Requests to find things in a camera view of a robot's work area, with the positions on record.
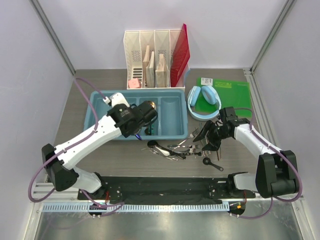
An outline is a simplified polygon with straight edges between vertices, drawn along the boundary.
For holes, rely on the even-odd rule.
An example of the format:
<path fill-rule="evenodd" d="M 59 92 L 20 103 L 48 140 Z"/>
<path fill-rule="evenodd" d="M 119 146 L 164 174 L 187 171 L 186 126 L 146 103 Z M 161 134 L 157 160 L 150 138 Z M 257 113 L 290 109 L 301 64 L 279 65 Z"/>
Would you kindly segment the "purple handled utensil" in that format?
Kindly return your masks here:
<path fill-rule="evenodd" d="M 140 140 L 140 141 L 142 140 L 142 137 L 141 137 L 139 134 L 136 134 L 135 136 L 136 136 L 136 138 L 137 138 L 138 140 Z"/>

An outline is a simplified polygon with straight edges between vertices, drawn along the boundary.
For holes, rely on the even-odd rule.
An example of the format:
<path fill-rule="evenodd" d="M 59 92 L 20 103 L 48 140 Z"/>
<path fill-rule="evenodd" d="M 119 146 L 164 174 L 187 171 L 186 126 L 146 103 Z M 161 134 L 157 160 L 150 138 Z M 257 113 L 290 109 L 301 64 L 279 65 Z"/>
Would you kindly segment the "gold spoon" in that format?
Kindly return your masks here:
<path fill-rule="evenodd" d="M 157 109 L 157 105 L 154 101 L 149 101 L 149 104 L 152 106 L 153 109 Z"/>

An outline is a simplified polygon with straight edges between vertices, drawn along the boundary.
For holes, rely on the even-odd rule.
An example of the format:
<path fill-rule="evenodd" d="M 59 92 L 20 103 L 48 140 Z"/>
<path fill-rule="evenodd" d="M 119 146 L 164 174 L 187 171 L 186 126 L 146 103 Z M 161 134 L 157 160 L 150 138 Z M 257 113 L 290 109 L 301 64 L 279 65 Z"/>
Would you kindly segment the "blue plastic cutlery tray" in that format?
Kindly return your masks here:
<path fill-rule="evenodd" d="M 141 129 L 139 135 L 142 140 L 183 140 L 188 135 L 188 112 L 185 100 L 185 92 L 181 89 L 147 89 L 147 90 L 102 90 L 106 97 L 114 93 L 121 93 L 132 105 L 137 106 L 144 101 L 156 103 L 158 113 L 157 120 L 152 124 L 156 128 L 156 135 L 146 135 L 145 127 Z M 104 103 L 102 96 L 94 91 L 89 98 L 93 105 L 97 117 L 100 120 L 111 107 Z M 87 130 L 96 123 L 95 116 L 90 106 L 87 106 L 84 118 L 83 131 Z"/>

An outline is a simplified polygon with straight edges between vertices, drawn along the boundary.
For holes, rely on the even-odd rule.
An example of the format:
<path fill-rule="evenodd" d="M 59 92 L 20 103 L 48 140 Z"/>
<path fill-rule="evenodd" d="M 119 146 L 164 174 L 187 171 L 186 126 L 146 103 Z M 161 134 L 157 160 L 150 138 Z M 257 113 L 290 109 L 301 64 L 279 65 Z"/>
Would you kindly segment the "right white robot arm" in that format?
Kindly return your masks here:
<path fill-rule="evenodd" d="M 222 140 L 233 138 L 245 146 L 257 159 L 255 173 L 237 172 L 228 176 L 226 193 L 233 198 L 244 190 L 258 193 L 263 198 L 276 198 L 285 201 L 284 195 L 295 194 L 298 200 L 303 192 L 303 184 L 298 173 L 297 158 L 291 150 L 282 150 L 264 138 L 247 118 L 239 118 L 236 108 L 225 107 L 219 110 L 222 124 L 208 120 L 194 141 L 204 138 L 208 143 L 204 151 L 218 151 Z"/>

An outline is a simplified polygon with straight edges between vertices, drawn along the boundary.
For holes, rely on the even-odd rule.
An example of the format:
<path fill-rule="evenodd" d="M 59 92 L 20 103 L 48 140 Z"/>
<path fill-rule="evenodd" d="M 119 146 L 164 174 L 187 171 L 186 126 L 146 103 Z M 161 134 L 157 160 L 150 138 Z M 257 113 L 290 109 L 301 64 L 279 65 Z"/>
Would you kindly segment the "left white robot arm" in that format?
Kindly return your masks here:
<path fill-rule="evenodd" d="M 77 164 L 119 136 L 137 136 L 143 127 L 158 117 L 151 101 L 144 101 L 140 105 L 129 104 L 120 92 L 103 101 L 110 109 L 93 126 L 65 143 L 57 146 L 47 144 L 41 149 L 45 170 L 56 191 L 62 192 L 74 187 L 86 191 L 97 200 L 102 199 L 107 188 L 101 176 L 82 170 Z"/>

